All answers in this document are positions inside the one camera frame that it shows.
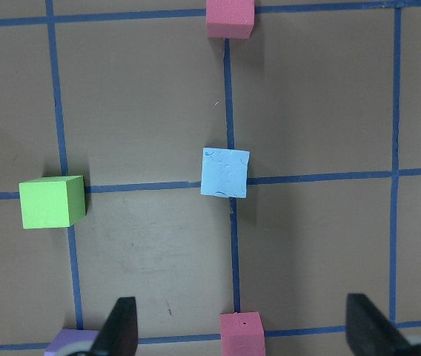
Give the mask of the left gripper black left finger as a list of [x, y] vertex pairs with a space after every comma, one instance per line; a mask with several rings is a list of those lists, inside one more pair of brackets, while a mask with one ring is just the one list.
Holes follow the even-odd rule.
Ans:
[[138, 346], [135, 297], [120, 297], [90, 348], [92, 355], [133, 356]]

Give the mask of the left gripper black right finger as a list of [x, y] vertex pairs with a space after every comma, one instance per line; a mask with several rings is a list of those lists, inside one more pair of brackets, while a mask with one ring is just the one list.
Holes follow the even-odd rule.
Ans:
[[407, 355], [410, 343], [365, 294], [348, 294], [345, 338], [353, 355]]

